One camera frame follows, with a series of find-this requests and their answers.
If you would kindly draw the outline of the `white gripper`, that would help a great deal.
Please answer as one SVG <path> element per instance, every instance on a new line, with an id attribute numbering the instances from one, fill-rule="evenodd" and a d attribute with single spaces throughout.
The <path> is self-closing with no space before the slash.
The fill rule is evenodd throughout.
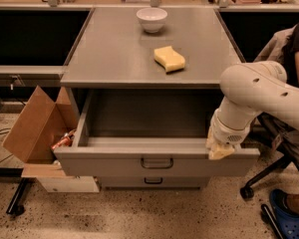
<path id="1" fill-rule="evenodd" d="M 250 125 L 244 129 L 233 129 L 225 125 L 218 117 L 218 110 L 216 110 L 210 121 L 205 144 L 208 149 L 208 158 L 219 160 L 233 154 L 233 145 L 241 144 L 249 131 Z"/>

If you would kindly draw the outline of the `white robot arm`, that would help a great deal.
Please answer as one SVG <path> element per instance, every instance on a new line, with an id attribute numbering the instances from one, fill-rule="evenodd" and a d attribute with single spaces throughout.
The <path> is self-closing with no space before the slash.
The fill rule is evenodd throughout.
<path id="1" fill-rule="evenodd" d="M 246 139 L 251 123 L 262 113 L 299 131 L 299 88 L 287 84 L 285 69 L 277 62 L 236 64 L 220 76 L 223 100 L 210 121 L 206 148 L 211 160 L 235 153 Z"/>

